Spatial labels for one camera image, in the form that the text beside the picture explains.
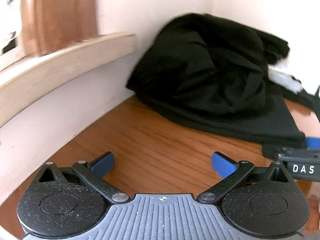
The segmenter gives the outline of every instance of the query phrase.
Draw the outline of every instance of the white lettering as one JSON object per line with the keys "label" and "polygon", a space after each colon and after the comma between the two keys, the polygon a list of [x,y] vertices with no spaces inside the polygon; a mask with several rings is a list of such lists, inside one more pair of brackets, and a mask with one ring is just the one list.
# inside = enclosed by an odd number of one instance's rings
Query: white lettering
{"label": "white lettering", "polygon": [[294,164],[293,165],[293,172],[297,172],[299,169],[298,165],[297,164]]}
{"label": "white lettering", "polygon": [[302,172],[306,173],[306,167],[305,167],[304,165],[303,165],[303,167],[302,167],[302,169],[301,169],[300,173],[302,173]]}

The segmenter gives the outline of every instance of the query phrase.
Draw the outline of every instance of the gray ribbed surface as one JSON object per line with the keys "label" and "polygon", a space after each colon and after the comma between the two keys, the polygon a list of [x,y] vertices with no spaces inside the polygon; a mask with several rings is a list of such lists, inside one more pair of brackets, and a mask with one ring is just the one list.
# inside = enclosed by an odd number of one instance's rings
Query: gray ribbed surface
{"label": "gray ribbed surface", "polygon": [[[199,204],[190,194],[137,194],[114,205],[94,228],[69,240],[254,240],[239,232],[213,205]],[[300,236],[283,238],[300,240]],[[28,235],[25,240],[40,240]]]}

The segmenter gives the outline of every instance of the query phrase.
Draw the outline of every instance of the black cloth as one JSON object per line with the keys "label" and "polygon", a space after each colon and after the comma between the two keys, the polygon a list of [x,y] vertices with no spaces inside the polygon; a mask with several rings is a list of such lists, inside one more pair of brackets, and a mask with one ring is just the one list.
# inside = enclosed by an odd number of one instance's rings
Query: black cloth
{"label": "black cloth", "polygon": [[138,98],[178,124],[258,143],[305,146],[268,64],[288,43],[212,15],[169,22],[127,83]]}

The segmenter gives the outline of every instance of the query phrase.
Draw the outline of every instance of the silver rivet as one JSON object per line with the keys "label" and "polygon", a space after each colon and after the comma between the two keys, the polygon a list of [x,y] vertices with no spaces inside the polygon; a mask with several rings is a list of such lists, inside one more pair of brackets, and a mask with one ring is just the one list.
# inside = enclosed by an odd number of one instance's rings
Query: silver rivet
{"label": "silver rivet", "polygon": [[210,192],[204,192],[198,195],[198,199],[201,201],[213,201],[215,198],[216,195]]}
{"label": "silver rivet", "polygon": [[129,196],[125,193],[115,193],[112,195],[112,199],[117,202],[128,200]]}

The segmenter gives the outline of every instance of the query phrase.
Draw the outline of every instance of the wooden ledge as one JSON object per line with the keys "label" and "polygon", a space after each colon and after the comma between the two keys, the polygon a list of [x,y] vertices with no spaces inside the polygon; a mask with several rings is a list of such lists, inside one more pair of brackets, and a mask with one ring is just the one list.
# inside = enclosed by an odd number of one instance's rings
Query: wooden ledge
{"label": "wooden ledge", "polygon": [[112,33],[57,52],[26,57],[0,72],[0,127],[35,101],[81,74],[134,52],[130,33]]}

